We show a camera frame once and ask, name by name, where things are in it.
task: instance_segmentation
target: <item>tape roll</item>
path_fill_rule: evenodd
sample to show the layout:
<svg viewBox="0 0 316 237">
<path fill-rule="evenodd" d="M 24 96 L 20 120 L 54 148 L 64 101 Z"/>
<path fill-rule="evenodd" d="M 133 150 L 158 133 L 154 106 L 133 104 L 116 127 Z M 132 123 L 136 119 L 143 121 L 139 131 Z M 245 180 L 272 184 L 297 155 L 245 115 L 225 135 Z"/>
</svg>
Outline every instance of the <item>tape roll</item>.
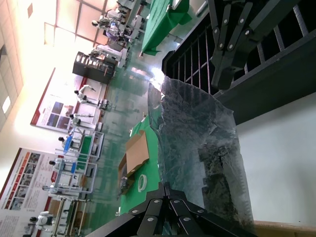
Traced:
<svg viewBox="0 0 316 237">
<path fill-rule="evenodd" d="M 138 192 L 144 191 L 146 188 L 146 185 L 147 185 L 147 177 L 146 175 L 142 174 L 141 176 L 139 176 L 139 179 L 138 179 Z"/>
</svg>

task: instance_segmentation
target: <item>display board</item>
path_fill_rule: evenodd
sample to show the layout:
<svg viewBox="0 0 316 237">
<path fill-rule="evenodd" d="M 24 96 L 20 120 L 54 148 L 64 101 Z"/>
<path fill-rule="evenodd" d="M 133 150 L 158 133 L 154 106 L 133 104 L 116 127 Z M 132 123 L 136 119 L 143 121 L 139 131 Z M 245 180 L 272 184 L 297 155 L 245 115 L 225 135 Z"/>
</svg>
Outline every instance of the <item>display board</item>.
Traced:
<svg viewBox="0 0 316 237">
<path fill-rule="evenodd" d="M 55 68 L 39 101 L 31 125 L 68 132 L 71 122 L 69 115 L 73 114 L 79 106 L 74 90 L 79 90 L 86 82 L 87 78 Z"/>
<path fill-rule="evenodd" d="M 19 149 L 0 193 L 1 237 L 37 236 L 30 218 L 48 208 L 50 198 L 42 186 L 55 181 L 56 172 L 49 161 L 56 158 L 54 154 Z"/>
</svg>

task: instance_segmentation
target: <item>clear plastic sheet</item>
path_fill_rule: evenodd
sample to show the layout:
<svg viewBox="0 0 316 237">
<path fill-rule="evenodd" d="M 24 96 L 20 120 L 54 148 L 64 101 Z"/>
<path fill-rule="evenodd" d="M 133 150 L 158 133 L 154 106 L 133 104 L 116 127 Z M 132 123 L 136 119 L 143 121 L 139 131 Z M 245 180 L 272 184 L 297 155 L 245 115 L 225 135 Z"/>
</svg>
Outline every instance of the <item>clear plastic sheet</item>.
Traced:
<svg viewBox="0 0 316 237">
<path fill-rule="evenodd" d="M 253 233 L 233 111 L 199 88 L 168 77 L 160 91 L 150 84 L 148 110 L 159 141 L 161 181 Z"/>
</svg>

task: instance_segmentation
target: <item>room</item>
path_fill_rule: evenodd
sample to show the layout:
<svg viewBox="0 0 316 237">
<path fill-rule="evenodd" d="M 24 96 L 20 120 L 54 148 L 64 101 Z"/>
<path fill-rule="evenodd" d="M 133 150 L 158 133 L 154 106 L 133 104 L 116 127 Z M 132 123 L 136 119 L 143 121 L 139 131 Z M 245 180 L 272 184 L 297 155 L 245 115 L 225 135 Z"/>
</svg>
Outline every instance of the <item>room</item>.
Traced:
<svg viewBox="0 0 316 237">
<path fill-rule="evenodd" d="M 0 236 L 316 236 L 312 8 L 0 0 Z"/>
</svg>

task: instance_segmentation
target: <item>green tablecloth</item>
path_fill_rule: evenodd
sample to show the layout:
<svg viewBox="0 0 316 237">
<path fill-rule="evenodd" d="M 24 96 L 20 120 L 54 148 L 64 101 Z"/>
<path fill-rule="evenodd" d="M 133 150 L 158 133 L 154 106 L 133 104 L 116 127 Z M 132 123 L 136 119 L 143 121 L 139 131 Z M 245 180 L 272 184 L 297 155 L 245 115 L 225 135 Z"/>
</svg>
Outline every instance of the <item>green tablecloth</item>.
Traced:
<svg viewBox="0 0 316 237">
<path fill-rule="evenodd" d="M 148 116 L 143 122 L 134 126 L 132 136 L 139 134 L 139 130 L 146 133 L 149 160 L 135 172 L 135 183 L 130 187 L 126 195 L 121 196 L 120 213 L 126 213 L 134 206 L 141 204 L 146 199 L 146 192 L 158 189 L 160 181 L 158 174 L 158 139 L 154 131 L 149 126 Z M 138 192 L 138 179 L 140 175 L 147 176 L 147 186 L 144 191 Z"/>
<path fill-rule="evenodd" d="M 184 25 L 192 19 L 187 13 L 190 7 L 189 0 L 181 0 L 176 9 L 166 12 L 168 4 L 172 5 L 172 0 L 153 0 L 145 30 L 143 53 L 155 56 L 158 52 L 156 47 L 168 33 L 178 24 Z"/>
<path fill-rule="evenodd" d="M 82 149 L 80 151 L 82 153 L 82 155 L 79 155 L 78 161 L 87 162 L 88 156 L 85 156 L 83 154 L 88 154 L 89 153 L 91 142 L 92 142 L 92 136 L 85 136 L 84 137 L 83 142 L 82 142 Z M 85 168 L 85 164 L 79 162 L 77 164 L 76 170 L 78 170 L 78 169 L 83 169 L 84 170 L 84 168 Z"/>
</svg>

